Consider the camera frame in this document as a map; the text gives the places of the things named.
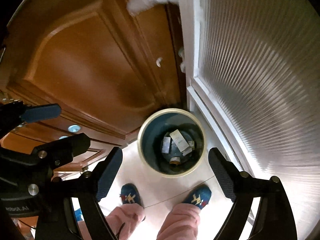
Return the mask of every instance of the pajama pants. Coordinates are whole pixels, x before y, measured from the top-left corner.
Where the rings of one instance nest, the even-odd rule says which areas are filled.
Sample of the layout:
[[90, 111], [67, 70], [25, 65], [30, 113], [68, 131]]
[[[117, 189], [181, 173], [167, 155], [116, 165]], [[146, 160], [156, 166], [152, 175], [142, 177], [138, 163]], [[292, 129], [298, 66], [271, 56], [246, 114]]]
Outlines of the pajama pants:
[[[180, 203], [167, 215], [157, 240], [196, 240], [200, 223], [200, 208], [195, 205]], [[107, 217], [111, 230], [116, 235], [123, 226], [119, 240], [127, 240], [135, 228], [144, 219], [145, 213], [138, 204], [124, 204], [116, 207]], [[84, 240], [91, 240], [84, 221], [80, 221], [79, 228]]]

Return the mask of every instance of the ribbed glass panel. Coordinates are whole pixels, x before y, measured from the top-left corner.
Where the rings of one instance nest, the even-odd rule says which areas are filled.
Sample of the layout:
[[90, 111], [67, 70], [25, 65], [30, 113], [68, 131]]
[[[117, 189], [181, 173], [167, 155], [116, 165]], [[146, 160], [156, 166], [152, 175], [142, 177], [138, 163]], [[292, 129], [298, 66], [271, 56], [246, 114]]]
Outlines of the ribbed glass panel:
[[320, 17], [308, 0], [201, 0], [199, 78], [280, 177], [298, 238], [320, 214]]

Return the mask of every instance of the trash can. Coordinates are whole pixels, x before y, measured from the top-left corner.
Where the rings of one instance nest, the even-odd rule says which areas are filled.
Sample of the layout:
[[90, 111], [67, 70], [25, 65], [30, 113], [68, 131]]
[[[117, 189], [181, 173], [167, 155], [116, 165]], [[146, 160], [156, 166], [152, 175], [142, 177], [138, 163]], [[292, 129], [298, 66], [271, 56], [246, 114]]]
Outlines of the trash can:
[[[176, 130], [188, 143], [193, 143], [192, 153], [180, 156], [179, 164], [169, 162], [174, 155], [167, 157], [162, 150], [164, 138]], [[175, 147], [174, 150], [180, 153], [171, 143], [172, 151]], [[156, 112], [143, 123], [138, 135], [138, 152], [142, 162], [166, 178], [182, 177], [194, 171], [204, 158], [204, 149], [206, 139], [201, 123], [193, 114], [182, 109], [169, 108]]]

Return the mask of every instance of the tiled floor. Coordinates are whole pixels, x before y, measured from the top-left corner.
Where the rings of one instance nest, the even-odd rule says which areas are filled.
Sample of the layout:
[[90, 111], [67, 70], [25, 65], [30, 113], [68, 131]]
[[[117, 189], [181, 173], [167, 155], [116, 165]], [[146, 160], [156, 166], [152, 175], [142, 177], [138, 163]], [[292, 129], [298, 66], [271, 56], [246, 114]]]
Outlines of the tiled floor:
[[[198, 240], [213, 239], [228, 215], [232, 202], [225, 198], [209, 166], [207, 158], [191, 174], [177, 179], [167, 179], [142, 164], [137, 142], [123, 149], [123, 163], [113, 182], [108, 196], [100, 205], [105, 215], [121, 205], [119, 193], [122, 185], [134, 183], [145, 206], [146, 220], [143, 221], [130, 237], [135, 239], [156, 239], [156, 235], [175, 204], [180, 203], [197, 185], [205, 182], [212, 190], [212, 198], [201, 211]], [[251, 230], [248, 224], [240, 239], [247, 239]]]

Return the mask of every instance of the foot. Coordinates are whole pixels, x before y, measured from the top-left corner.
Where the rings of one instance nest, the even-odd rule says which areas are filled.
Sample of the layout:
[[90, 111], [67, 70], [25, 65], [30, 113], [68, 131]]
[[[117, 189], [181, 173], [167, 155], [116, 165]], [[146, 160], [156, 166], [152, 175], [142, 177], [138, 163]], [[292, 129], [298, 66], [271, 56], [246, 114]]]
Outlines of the foot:
[[120, 194], [122, 204], [133, 204], [137, 203], [142, 205], [139, 192], [134, 184], [128, 183], [122, 186]]
[[183, 201], [183, 203], [192, 204], [203, 209], [211, 198], [211, 190], [207, 185], [201, 185], [195, 188]]

